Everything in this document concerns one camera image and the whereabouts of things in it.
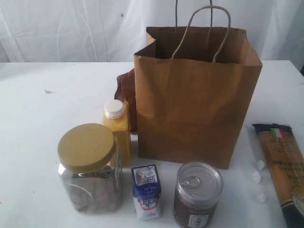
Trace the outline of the yellow grain bottle white cap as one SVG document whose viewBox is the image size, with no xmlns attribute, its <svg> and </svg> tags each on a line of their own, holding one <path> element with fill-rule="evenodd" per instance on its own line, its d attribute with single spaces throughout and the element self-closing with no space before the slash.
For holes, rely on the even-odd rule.
<svg viewBox="0 0 304 228">
<path fill-rule="evenodd" d="M 122 167 L 129 166 L 131 164 L 131 137 L 128 106 L 117 99 L 106 102 L 102 123 L 118 139 Z"/>
</svg>

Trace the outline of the blue white milk carton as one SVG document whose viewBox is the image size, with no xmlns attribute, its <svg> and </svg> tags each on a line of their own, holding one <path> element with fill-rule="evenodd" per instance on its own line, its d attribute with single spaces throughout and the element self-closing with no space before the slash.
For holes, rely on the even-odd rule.
<svg viewBox="0 0 304 228">
<path fill-rule="evenodd" d="M 156 165 L 133 167 L 131 174 L 137 218 L 145 221 L 161 217 L 161 182 Z"/>
</svg>

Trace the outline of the clear jar gold lid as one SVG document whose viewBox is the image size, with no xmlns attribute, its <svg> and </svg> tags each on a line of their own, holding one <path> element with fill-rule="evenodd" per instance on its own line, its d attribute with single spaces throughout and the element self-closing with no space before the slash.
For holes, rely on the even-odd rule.
<svg viewBox="0 0 304 228">
<path fill-rule="evenodd" d="M 57 147 L 58 175 L 79 213 L 116 211 L 122 201 L 118 140 L 102 124 L 82 124 L 66 132 Z"/>
</svg>

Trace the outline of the brown coffee pouch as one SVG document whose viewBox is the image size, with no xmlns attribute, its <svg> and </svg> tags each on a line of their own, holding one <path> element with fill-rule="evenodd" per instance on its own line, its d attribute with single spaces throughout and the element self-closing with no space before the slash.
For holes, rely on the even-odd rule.
<svg viewBox="0 0 304 228">
<path fill-rule="evenodd" d="M 136 110 L 136 97 L 135 97 L 135 71 L 131 71 L 119 75 L 116 78 L 117 89 L 114 98 L 122 101 L 128 106 L 130 132 L 137 134 L 137 110 Z"/>
</svg>

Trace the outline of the brown paper bag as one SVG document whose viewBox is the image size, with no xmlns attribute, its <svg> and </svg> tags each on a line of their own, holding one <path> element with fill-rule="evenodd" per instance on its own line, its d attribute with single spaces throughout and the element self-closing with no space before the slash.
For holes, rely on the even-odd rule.
<svg viewBox="0 0 304 228">
<path fill-rule="evenodd" d="M 246 31 L 147 27 L 134 54 L 138 155 L 228 169 L 262 62 Z"/>
</svg>

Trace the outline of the brown can silver lid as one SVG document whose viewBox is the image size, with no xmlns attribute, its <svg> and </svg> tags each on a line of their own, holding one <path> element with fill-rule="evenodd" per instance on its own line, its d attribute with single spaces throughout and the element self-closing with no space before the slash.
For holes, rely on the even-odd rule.
<svg viewBox="0 0 304 228">
<path fill-rule="evenodd" d="M 212 165 L 195 161 L 177 173 L 173 214 L 181 228 L 206 228 L 212 221 L 223 179 Z"/>
</svg>

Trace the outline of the spaghetti packet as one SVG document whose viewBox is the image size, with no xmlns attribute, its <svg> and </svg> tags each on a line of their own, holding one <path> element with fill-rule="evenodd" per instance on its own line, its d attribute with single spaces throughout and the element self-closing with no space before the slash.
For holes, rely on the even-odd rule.
<svg viewBox="0 0 304 228">
<path fill-rule="evenodd" d="M 304 185 L 304 157 L 292 127 L 275 123 L 252 126 L 259 138 L 286 225 L 302 228 L 304 216 L 293 202 L 292 188 Z"/>
</svg>

